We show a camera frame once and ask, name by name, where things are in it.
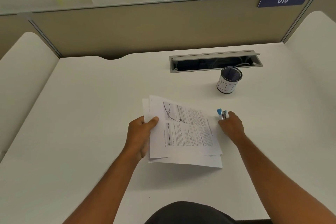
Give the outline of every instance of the desk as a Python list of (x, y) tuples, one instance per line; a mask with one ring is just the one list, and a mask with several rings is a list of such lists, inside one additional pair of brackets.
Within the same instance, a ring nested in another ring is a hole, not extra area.
[[(170, 73), (169, 56), (250, 50), (234, 93), (219, 70)], [(281, 43), (62, 58), (0, 164), (2, 223), (61, 223), (121, 151), (128, 123), (149, 94), (235, 111), (251, 140), (289, 177), (336, 213), (336, 129), (305, 70)], [(142, 160), (115, 223), (144, 223), (174, 201), (213, 206), (235, 219), (268, 218), (231, 141), (220, 134), (223, 169)]]

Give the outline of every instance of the mesh pen cup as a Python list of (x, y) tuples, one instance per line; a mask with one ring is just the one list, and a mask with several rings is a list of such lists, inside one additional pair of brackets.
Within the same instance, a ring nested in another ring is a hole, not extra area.
[(236, 67), (224, 67), (220, 71), (220, 77), (217, 83), (217, 89), (224, 94), (232, 93), (240, 79), (243, 77), (242, 72)]

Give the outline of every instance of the stack of papers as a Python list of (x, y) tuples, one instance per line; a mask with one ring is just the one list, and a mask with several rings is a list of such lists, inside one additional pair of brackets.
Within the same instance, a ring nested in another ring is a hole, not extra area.
[(158, 116), (149, 138), (149, 162), (222, 168), (217, 140), (218, 116), (149, 96), (142, 100), (145, 122)]

